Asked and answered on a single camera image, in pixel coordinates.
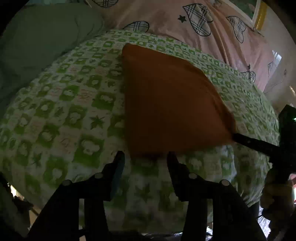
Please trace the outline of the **person's right hand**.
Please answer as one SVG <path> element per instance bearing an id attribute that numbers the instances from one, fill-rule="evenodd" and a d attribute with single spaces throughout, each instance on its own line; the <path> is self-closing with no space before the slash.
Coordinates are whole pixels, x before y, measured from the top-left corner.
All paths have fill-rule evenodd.
<path id="1" fill-rule="evenodd" d="M 262 216 L 270 221 L 267 240 L 295 240 L 295 194 L 290 175 L 271 168 L 260 197 Z"/>

